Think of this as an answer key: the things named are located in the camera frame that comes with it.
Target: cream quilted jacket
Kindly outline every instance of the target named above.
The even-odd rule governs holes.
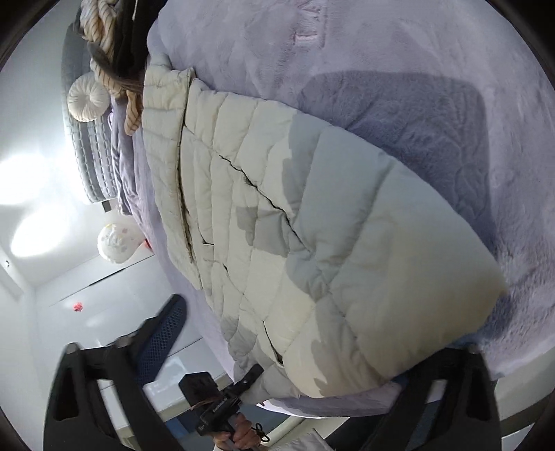
[[[505,284],[470,226],[366,141],[153,57],[145,146],[177,268],[246,400],[362,392],[475,331]]]

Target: purple plush blanket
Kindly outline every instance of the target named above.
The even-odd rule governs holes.
[[[168,54],[176,69],[194,67],[215,89],[281,101],[343,127],[442,194],[510,285],[467,337],[494,376],[555,345],[555,92],[485,0],[168,0],[149,50]],[[155,217],[152,185],[139,176]],[[162,227],[151,232],[174,288],[184,289]],[[190,297],[209,321],[202,298]],[[207,324],[201,333],[217,332]],[[216,348],[222,342],[213,344],[228,369],[225,349]],[[285,405],[319,415],[378,413],[377,400],[394,397],[387,389]]]

